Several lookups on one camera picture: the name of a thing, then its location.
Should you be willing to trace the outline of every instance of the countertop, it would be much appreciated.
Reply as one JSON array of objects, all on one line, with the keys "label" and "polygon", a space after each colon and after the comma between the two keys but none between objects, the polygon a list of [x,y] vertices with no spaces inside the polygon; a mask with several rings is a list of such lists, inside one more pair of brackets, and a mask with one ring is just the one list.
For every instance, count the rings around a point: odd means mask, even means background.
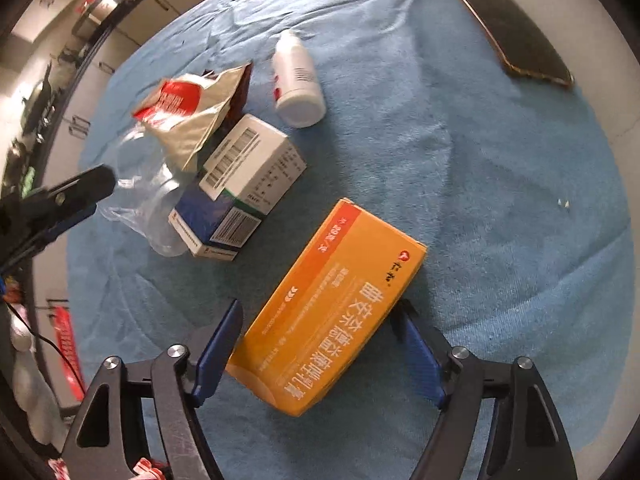
[{"label": "countertop", "polygon": [[[53,147],[53,143],[56,140],[56,133],[60,127],[60,123],[62,122],[63,116],[65,114],[66,108],[68,107],[71,98],[73,97],[76,88],[78,87],[78,83],[82,79],[85,71],[88,69],[89,65],[96,53],[104,43],[104,41],[108,38],[108,36],[113,32],[113,30],[117,27],[117,25],[127,17],[127,15],[136,8],[136,6],[142,0],[133,0],[130,2],[122,2],[120,3],[111,14],[105,18],[105,20],[100,24],[98,29],[91,36],[89,41],[87,42],[88,48],[86,49],[86,53],[82,58],[82,62],[78,66],[76,73],[72,77],[69,84],[66,86],[65,90],[56,100],[56,111],[51,118],[51,122],[47,129],[44,131],[44,142],[40,145],[38,153],[33,158],[33,163],[31,164],[35,170],[35,176],[33,179],[33,189],[40,187],[43,182],[44,172],[47,167],[47,163],[49,161],[49,155],[51,153],[51,149]],[[31,260],[25,261],[20,268],[20,272],[15,273],[18,280],[22,283],[23,291],[24,291],[24,306],[27,309],[28,313],[28,321],[29,324],[37,331],[38,330],[38,320],[36,316],[36,308],[34,302],[34,292],[33,292],[33,266]],[[35,340],[36,344],[36,360],[38,362],[38,368],[43,374],[47,383],[51,384],[49,373],[47,370],[47,365],[44,359],[44,354],[42,351],[42,342],[40,339]]]}]

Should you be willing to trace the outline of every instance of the barcode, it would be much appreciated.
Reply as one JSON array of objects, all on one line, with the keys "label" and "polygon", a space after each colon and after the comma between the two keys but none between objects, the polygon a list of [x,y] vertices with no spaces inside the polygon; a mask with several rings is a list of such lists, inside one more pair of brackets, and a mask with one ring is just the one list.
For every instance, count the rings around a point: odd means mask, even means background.
[{"label": "barcode", "polygon": [[242,247],[259,223],[260,219],[245,213],[237,207],[233,207],[210,240],[232,247]]},{"label": "barcode", "polygon": [[240,156],[242,150],[244,150],[251,141],[257,137],[257,135],[258,134],[251,128],[247,128],[242,132],[242,135],[236,139],[236,142],[233,143],[233,145],[226,151],[225,155],[218,161],[216,167],[209,172],[206,178],[206,183],[211,187],[216,187],[236,158]]}]

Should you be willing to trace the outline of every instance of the blue cloth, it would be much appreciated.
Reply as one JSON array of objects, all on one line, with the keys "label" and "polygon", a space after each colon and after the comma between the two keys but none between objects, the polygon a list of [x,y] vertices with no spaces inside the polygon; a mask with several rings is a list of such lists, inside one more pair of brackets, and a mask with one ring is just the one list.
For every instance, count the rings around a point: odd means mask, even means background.
[{"label": "blue cloth", "polygon": [[[328,112],[287,128],[270,59],[292,28]],[[512,79],[458,0],[207,0],[111,78],[82,154],[95,164],[162,76],[255,62],[246,111],[287,132],[308,169],[234,262],[163,258],[100,215],[68,237],[82,366],[151,358],[239,298],[246,326],[347,196],[429,247],[406,296],[452,344],[533,358],[575,450],[618,385],[631,327],[630,219],[579,89]],[[570,208],[558,206],[568,200]],[[324,400],[290,418],[225,376],[198,410],[229,479],[408,478],[437,412],[417,398],[384,324]],[[465,478],[474,478],[490,409]]]}]

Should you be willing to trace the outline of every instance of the white plastic bottle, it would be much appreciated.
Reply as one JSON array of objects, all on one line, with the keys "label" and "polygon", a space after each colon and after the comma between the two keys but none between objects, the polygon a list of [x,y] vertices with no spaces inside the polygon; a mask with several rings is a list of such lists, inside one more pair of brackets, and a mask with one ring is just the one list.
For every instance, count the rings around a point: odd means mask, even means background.
[{"label": "white plastic bottle", "polygon": [[275,72],[276,111],[295,128],[316,124],[326,113],[314,62],[302,41],[283,30],[271,60]]}]

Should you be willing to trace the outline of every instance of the smartphone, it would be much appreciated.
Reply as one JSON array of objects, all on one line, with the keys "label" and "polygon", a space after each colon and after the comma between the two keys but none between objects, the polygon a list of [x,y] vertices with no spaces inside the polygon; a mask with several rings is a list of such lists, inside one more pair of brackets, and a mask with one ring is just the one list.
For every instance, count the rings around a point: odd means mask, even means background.
[{"label": "smartphone", "polygon": [[574,77],[536,23],[513,0],[462,0],[478,19],[506,71],[570,88]]}]

